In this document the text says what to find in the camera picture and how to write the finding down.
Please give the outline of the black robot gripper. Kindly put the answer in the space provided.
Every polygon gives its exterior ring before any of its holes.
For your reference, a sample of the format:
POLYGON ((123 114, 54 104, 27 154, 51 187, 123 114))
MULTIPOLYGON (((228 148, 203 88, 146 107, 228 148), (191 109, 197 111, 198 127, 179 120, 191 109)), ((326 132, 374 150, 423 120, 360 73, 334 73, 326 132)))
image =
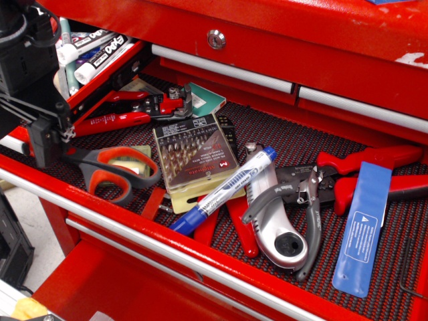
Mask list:
POLYGON ((58 16, 37 1, 1 2, 1 136, 29 123, 36 164, 50 167, 74 136, 70 107, 54 86, 58 16))

